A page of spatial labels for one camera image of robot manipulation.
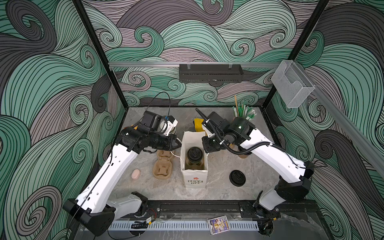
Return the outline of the pink oval soap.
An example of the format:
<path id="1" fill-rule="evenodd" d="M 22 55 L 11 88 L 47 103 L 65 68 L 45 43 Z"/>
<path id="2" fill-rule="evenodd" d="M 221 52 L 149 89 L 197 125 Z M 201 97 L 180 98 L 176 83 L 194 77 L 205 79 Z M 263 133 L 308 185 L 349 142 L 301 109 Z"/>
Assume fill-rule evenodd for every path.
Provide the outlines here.
<path id="1" fill-rule="evenodd" d="M 132 174 L 131 174 L 131 178 L 133 180 L 137 180 L 141 175 L 141 171 L 139 169 L 135 169 Z"/>

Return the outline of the green paper coffee cup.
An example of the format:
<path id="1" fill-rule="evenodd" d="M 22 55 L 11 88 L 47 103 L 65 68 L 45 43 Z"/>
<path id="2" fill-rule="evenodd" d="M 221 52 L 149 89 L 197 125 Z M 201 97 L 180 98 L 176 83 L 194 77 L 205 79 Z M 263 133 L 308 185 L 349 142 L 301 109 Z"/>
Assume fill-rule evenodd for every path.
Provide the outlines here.
<path id="1" fill-rule="evenodd" d="M 204 161 L 203 160 L 200 160 L 200 161 L 191 161 L 191 160 L 187 160 L 186 161 L 186 165 L 185 165 L 185 168 L 186 170 L 204 170 L 205 167 L 204 167 Z"/>

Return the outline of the stack of pulp cup carriers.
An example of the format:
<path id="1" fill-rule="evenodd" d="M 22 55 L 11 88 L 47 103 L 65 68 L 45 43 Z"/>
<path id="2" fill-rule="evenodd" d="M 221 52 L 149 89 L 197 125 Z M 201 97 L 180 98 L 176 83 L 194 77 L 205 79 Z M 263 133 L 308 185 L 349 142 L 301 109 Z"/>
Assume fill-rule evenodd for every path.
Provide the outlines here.
<path id="1" fill-rule="evenodd" d="M 153 176 L 159 180 L 167 180 L 172 175 L 174 155 L 170 151 L 157 151 L 158 160 L 153 167 Z"/>

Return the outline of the small picture card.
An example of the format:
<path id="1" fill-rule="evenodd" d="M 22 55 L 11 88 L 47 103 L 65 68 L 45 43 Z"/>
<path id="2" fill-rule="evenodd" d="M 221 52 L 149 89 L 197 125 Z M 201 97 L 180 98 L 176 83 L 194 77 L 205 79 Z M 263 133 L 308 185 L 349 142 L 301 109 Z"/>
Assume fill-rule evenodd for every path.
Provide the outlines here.
<path id="1" fill-rule="evenodd" d="M 208 219 L 207 223 L 209 225 L 211 235 L 216 235 L 231 230 L 228 218 L 226 216 Z"/>

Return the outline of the black wall shelf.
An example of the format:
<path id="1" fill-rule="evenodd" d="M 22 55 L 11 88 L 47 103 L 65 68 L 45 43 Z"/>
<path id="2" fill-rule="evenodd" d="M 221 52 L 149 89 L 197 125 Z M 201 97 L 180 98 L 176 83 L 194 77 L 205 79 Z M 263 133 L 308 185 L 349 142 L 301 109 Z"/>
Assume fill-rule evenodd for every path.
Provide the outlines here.
<path id="1" fill-rule="evenodd" d="M 183 64 L 179 66 L 181 83 L 240 83 L 244 71 L 233 64 Z"/>

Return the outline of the stack of paper cups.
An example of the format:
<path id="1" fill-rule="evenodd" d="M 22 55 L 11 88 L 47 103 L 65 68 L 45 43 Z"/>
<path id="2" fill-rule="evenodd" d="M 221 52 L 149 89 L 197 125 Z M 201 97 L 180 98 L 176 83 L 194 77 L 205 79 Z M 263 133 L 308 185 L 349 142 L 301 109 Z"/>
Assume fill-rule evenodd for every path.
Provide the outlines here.
<path id="1" fill-rule="evenodd" d="M 173 134 L 176 134 L 176 133 L 177 133 L 176 128 L 173 128 L 173 129 L 170 131 L 170 135 L 173 135 Z"/>

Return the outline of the white paper takeout bag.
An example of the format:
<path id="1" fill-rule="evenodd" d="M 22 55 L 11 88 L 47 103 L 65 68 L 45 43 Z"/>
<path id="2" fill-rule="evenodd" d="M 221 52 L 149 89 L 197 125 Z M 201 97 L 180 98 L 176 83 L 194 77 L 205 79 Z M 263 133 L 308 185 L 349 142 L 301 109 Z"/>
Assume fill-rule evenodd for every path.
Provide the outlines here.
<path id="1" fill-rule="evenodd" d="M 187 189 L 204 189 L 208 178 L 208 154 L 203 147 L 204 132 L 184 132 L 180 154 L 181 173 Z"/>

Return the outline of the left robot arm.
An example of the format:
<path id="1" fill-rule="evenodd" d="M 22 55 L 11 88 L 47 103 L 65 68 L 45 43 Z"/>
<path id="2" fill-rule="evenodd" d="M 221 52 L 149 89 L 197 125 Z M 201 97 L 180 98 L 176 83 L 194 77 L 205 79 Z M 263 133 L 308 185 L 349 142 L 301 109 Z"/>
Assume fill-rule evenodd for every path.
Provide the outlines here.
<path id="1" fill-rule="evenodd" d="M 182 142 L 175 134 L 143 133 L 132 127 L 123 129 L 94 179 L 75 199 L 66 200 L 64 210 L 96 237 L 121 217 L 144 215 L 148 200 L 145 196 L 133 192 L 128 197 L 110 201 L 112 190 L 144 148 L 171 152 L 181 146 Z"/>

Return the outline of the wrapped straws bundle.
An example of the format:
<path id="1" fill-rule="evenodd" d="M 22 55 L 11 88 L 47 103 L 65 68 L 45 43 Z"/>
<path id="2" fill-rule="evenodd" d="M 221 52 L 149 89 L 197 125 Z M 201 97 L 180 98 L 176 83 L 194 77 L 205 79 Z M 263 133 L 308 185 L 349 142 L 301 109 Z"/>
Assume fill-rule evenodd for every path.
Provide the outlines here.
<path id="1" fill-rule="evenodd" d="M 233 107 L 234 117 L 240 117 L 245 120 L 252 120 L 257 115 L 256 111 L 253 109 L 253 107 L 246 106 L 244 104 L 240 104 L 238 101 L 237 96 L 234 96 L 235 99 L 235 106 Z"/>

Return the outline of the clear acrylic wall holder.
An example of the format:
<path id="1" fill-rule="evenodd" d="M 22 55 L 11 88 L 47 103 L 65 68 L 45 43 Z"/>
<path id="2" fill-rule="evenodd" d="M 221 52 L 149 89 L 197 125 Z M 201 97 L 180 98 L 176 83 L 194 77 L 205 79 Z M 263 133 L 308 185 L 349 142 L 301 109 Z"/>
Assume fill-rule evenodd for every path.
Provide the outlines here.
<path id="1" fill-rule="evenodd" d="M 289 109 L 299 108 L 315 89 L 305 69 L 292 60 L 280 63 L 272 76 L 272 83 Z"/>

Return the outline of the yellow napkin stack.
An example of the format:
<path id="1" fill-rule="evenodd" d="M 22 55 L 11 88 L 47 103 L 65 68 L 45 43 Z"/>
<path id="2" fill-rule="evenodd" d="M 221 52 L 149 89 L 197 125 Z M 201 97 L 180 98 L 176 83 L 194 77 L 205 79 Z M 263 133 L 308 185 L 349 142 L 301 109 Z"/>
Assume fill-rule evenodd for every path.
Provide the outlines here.
<path id="1" fill-rule="evenodd" d="M 196 132 L 204 132 L 205 130 L 203 129 L 203 121 L 204 119 L 200 118 L 195 118 L 194 119 L 194 126 L 195 126 L 195 131 Z"/>

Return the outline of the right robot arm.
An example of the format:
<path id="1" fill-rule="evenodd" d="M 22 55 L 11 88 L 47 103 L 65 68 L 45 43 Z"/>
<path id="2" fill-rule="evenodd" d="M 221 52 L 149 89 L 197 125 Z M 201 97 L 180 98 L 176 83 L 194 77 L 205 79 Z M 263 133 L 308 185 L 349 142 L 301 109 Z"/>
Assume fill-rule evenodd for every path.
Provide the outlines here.
<path id="1" fill-rule="evenodd" d="M 200 110 L 197 112 L 204 120 L 203 129 L 207 134 L 202 138 L 205 153 L 221 150 L 234 155 L 252 153 L 279 174 L 278 184 L 259 196 L 258 208 L 271 212 L 284 202 L 300 202 L 309 193 L 315 171 L 313 163 L 292 157 L 244 118 L 236 117 L 229 122 L 216 112 L 208 116 Z"/>

